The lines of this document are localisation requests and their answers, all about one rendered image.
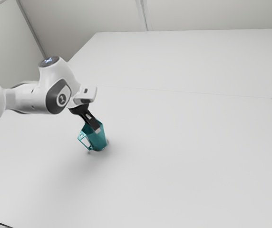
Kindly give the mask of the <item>teal faceted mug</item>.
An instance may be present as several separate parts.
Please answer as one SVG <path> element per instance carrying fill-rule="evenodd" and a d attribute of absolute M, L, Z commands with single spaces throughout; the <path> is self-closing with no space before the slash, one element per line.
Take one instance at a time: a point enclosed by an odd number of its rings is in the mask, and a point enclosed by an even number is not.
<path fill-rule="evenodd" d="M 107 139 L 104 132 L 103 124 L 98 121 L 99 132 L 95 132 L 89 124 L 85 123 L 82 127 L 78 140 L 90 151 L 101 151 L 107 146 Z"/>

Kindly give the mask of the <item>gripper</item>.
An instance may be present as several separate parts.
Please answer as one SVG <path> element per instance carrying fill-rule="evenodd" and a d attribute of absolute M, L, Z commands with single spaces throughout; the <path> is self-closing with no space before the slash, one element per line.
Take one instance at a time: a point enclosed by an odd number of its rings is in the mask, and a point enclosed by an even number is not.
<path fill-rule="evenodd" d="M 69 111 L 72 114 L 79 115 L 84 121 L 85 124 L 82 128 L 82 131 L 85 133 L 98 133 L 100 131 L 100 123 L 93 116 L 93 114 L 88 110 L 89 103 L 76 106 L 74 108 L 69 108 Z"/>

